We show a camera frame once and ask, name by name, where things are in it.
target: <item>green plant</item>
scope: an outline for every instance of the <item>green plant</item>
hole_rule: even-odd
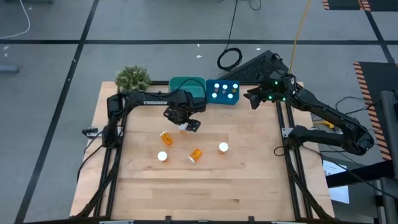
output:
[[[146,67],[139,65],[125,66],[116,73],[114,82],[119,91],[146,91],[151,83]]]

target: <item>gray floor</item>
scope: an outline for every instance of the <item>gray floor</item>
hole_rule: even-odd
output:
[[[93,0],[26,3],[32,27],[15,39],[80,39]],[[232,39],[292,40],[305,7],[304,0],[264,0],[260,11],[240,1]],[[217,0],[100,0],[88,33],[90,40],[225,39],[234,1]],[[372,13],[386,40],[398,40],[398,12]],[[26,21],[18,3],[0,1],[0,37],[21,32]],[[326,11],[314,1],[300,39],[377,40],[363,11]],[[291,45],[232,45],[243,52],[243,62],[265,50],[290,60]],[[21,64],[20,74],[0,75],[0,217],[15,220],[52,119],[76,45],[0,44],[1,64]],[[125,65],[145,65],[153,80],[174,76],[218,78],[224,74],[216,59],[225,45],[85,45],[44,163],[25,221],[67,218],[76,187],[76,172],[86,139],[81,130],[93,119],[101,82],[113,80]],[[389,46],[398,61],[398,46]],[[223,60],[228,64],[234,58]],[[387,62],[378,45],[298,45],[294,74],[319,100],[334,105],[344,96],[361,97],[354,61]],[[346,101],[342,111],[364,106]],[[367,112],[355,114],[370,126]],[[362,164],[381,161],[377,148],[352,156]],[[341,217],[349,214],[336,205]]]

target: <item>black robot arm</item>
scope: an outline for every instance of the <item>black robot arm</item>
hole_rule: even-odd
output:
[[[137,106],[168,106],[163,115],[174,124],[187,123],[187,131],[196,132],[200,122],[190,119],[197,112],[206,110],[205,98],[194,98],[190,92],[176,90],[170,93],[146,93],[130,91],[118,93],[107,99],[108,125],[103,129],[103,146],[118,146],[118,121]]]
[[[308,130],[303,126],[295,126],[286,139],[289,147],[299,147],[304,142],[310,141],[339,146],[356,155],[363,155],[373,147],[372,136],[357,119],[317,100],[311,92],[297,84],[295,76],[285,71],[275,70],[269,76],[260,77],[258,82],[257,88],[244,94],[250,99],[252,109],[256,109],[261,101],[286,101],[298,110],[309,111],[329,121],[343,132],[343,134],[327,133],[322,130]]]

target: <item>wooden tabletop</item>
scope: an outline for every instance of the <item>wooden tabletop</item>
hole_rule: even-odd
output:
[[[253,86],[240,86],[241,94]],[[168,91],[151,86],[148,91]],[[106,99],[116,93],[113,82],[103,82],[93,126],[107,123]],[[127,119],[112,219],[164,220],[294,220],[285,160],[273,150],[282,145],[275,104],[261,103],[252,110],[243,95],[236,105],[207,105],[192,116],[201,121],[196,133],[180,134],[178,126],[163,117],[165,106],[140,106]],[[312,127],[310,113],[293,110],[295,124]],[[167,147],[163,131],[174,140]],[[218,144],[227,142],[226,154]],[[86,151],[99,145],[96,139]],[[307,147],[318,150],[314,143]],[[188,160],[195,149],[203,151],[196,164]],[[166,163],[157,153],[166,151]],[[77,214],[98,188],[105,149],[81,171],[71,215]],[[319,155],[301,150],[308,189],[325,211],[334,216]],[[301,193],[300,211],[305,217]],[[104,194],[103,205],[108,198]]]

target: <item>yellow tool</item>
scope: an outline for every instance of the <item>yellow tool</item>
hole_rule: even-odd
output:
[[[335,129],[335,125],[330,123],[329,121],[316,121],[314,122],[314,124],[324,124],[326,126],[328,126],[330,129]]]

